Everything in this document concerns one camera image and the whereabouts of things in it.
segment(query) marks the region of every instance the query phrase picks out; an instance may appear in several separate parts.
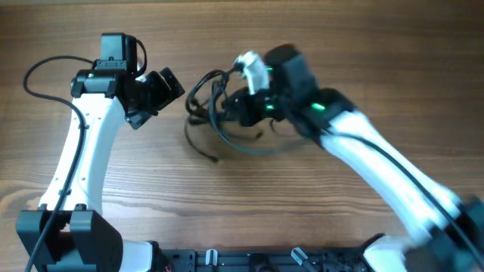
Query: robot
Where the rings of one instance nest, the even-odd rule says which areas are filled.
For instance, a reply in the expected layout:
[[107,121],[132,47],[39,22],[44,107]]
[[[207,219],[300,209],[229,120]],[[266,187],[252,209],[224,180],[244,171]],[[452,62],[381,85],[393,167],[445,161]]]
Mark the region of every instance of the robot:
[[[137,45],[144,52],[139,68]],[[32,71],[51,60],[83,60],[71,82],[73,102],[28,89]],[[191,124],[207,123],[239,151],[220,122],[250,127],[263,119],[287,120],[298,134],[341,159],[372,186],[397,214],[408,237],[377,235],[362,247],[303,251],[206,252],[161,249],[154,241],[123,240],[102,218],[102,189],[111,147],[119,127],[134,129],[185,90],[169,68],[146,76],[143,44],[124,33],[101,37],[101,58],[95,62],[71,56],[37,63],[26,74],[24,88],[37,97],[73,109],[70,129],[57,170],[36,211],[22,211],[17,233],[38,271],[164,271],[164,272],[330,272],[330,271],[469,271],[484,267],[484,205],[475,198],[462,203],[392,147],[356,105],[332,88],[319,88],[304,56],[282,45],[264,57],[249,51],[227,72],[204,77],[187,98]],[[229,75],[242,73],[247,87],[228,96]],[[209,100],[195,94],[212,84]],[[225,95],[223,112],[217,100]],[[61,231],[69,224],[70,231]]]

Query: robotic arm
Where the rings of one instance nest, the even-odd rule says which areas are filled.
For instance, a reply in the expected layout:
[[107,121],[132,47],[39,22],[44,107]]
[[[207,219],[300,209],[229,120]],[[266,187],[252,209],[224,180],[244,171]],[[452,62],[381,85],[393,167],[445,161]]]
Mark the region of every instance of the robotic arm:
[[[189,271],[196,272],[198,264],[192,254],[196,260],[205,258],[214,271],[225,258],[217,258],[216,251],[211,250],[205,255],[190,252],[186,262],[180,262],[178,253],[162,253],[156,242],[122,240],[101,217],[104,176],[119,127],[126,120],[134,129],[139,128],[184,93],[167,68],[139,77],[142,73],[136,70],[136,43],[144,49],[134,37],[103,34],[96,69],[80,70],[72,81],[73,104],[85,117],[86,133],[69,193],[55,227],[45,230],[76,151],[79,120],[75,113],[60,163],[39,210],[22,211],[17,220],[17,233],[30,255],[42,231],[49,232],[38,255],[33,256],[39,271],[178,272],[188,270],[180,267],[193,265]],[[454,226],[463,230],[481,255],[484,206],[480,201],[462,204],[448,188],[426,176],[385,141],[351,101],[336,90],[320,89],[294,47],[275,48],[264,60],[250,51],[236,59],[235,67],[247,77],[249,87],[233,93],[224,104],[233,120],[252,126],[265,118],[287,119],[303,137],[353,168],[398,215],[410,237],[404,243],[395,243],[384,236],[369,245],[364,257],[373,269],[465,271],[474,265],[472,250]],[[423,190],[435,201],[430,201]],[[61,232],[66,224],[70,224],[70,232]],[[249,266],[257,254],[247,253]],[[293,251],[293,257],[314,272],[308,263],[311,255],[308,258],[303,252]],[[264,260],[261,262],[269,263],[269,259]]]

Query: wooden table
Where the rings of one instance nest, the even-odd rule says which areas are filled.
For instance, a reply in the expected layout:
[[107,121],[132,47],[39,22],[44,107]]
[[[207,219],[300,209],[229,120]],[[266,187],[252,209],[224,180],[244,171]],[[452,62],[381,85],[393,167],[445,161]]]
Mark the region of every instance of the wooden table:
[[[142,40],[148,69],[172,68],[186,89],[246,50],[292,42],[321,86],[341,90],[418,167],[462,196],[484,196],[484,5],[435,0],[181,2],[0,8],[0,270],[23,269],[15,233],[57,167],[70,111],[28,96],[24,73],[60,54],[99,56],[103,32]],[[39,69],[32,90],[70,99],[82,63]],[[242,81],[233,80],[229,89]],[[184,98],[138,131],[121,128],[104,182],[104,217],[131,240],[165,249],[356,246],[403,234],[359,176],[313,144],[255,157],[208,128],[186,143]],[[259,145],[284,139],[267,133]]]

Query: green light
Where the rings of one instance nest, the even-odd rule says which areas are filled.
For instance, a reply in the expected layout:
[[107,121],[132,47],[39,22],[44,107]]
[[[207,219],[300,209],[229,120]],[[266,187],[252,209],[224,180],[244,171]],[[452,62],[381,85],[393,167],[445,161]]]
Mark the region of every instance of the green light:
[[318,103],[313,103],[313,105],[311,105],[311,107],[315,110],[326,110],[325,106],[318,104]]

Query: wood grain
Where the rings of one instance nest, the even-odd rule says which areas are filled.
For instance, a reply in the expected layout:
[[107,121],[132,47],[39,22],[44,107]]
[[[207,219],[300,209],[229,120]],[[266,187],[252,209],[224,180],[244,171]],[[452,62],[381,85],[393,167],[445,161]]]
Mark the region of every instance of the wood grain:
[[[149,70],[169,66],[189,89],[206,72],[229,68],[241,52],[292,42],[320,85],[355,101],[418,167],[462,196],[484,196],[483,8],[442,0],[0,8],[0,271],[26,263],[15,220],[38,205],[70,119],[65,106],[23,92],[23,74],[38,60],[95,59],[101,33],[126,32],[145,44]],[[69,98],[81,68],[49,64],[33,75],[31,88]],[[312,144],[261,158],[231,150],[207,128],[191,130],[223,158],[213,165],[183,138],[183,103],[138,131],[125,125],[116,139],[104,216],[126,239],[227,249],[354,246],[378,232],[404,233],[360,177]],[[266,133],[258,145],[282,141]]]

